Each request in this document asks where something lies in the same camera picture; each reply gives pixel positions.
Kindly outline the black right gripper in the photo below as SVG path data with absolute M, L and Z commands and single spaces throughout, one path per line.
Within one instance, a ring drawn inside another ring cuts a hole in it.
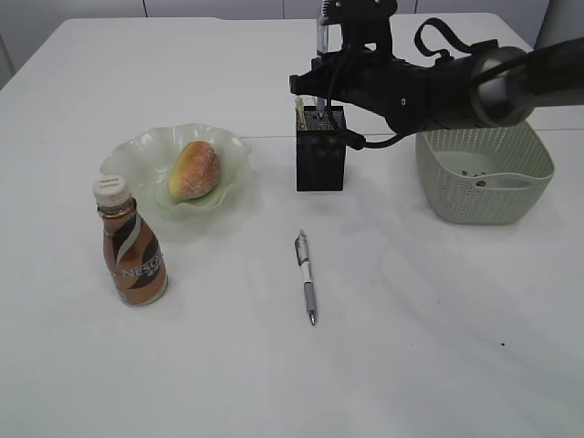
M 393 57 L 335 52 L 311 70 L 289 77 L 290 92 L 349 103 L 374 114 L 394 114 L 411 101 L 403 64 Z

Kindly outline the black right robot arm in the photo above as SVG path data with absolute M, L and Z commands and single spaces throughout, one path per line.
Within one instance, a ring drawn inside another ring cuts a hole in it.
M 295 95 L 352 104 L 401 135 L 429 130 L 510 127 L 540 107 L 583 102 L 580 38 L 525 52 L 496 47 L 431 67 L 373 52 L 342 50 L 289 79 Z

